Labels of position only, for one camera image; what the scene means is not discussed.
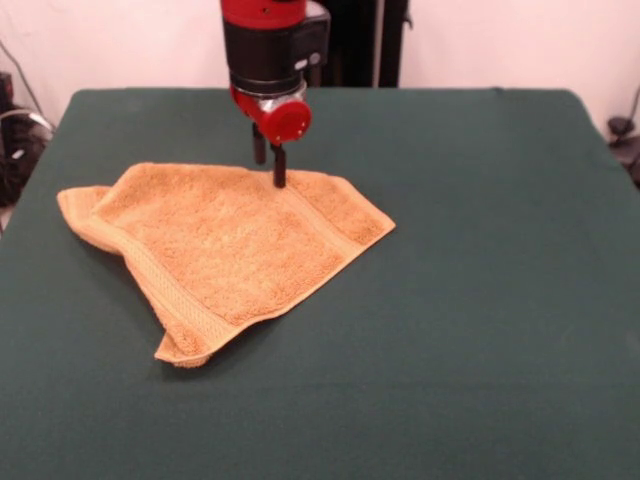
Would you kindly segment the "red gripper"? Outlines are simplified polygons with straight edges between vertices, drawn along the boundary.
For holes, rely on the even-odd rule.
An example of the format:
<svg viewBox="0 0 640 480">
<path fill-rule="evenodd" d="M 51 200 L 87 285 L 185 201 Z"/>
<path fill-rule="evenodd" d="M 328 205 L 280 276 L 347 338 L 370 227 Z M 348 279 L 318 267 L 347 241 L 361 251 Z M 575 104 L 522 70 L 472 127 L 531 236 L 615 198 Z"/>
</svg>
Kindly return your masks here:
<svg viewBox="0 0 640 480">
<path fill-rule="evenodd" d="M 274 154 L 273 181 L 276 188 L 286 187 L 287 154 L 282 144 L 302 138 L 312 123 L 312 111 L 306 101 L 307 87 L 281 96 L 258 98 L 231 88 L 231 97 L 252 122 L 254 160 L 266 163 L 266 139 Z"/>
</svg>

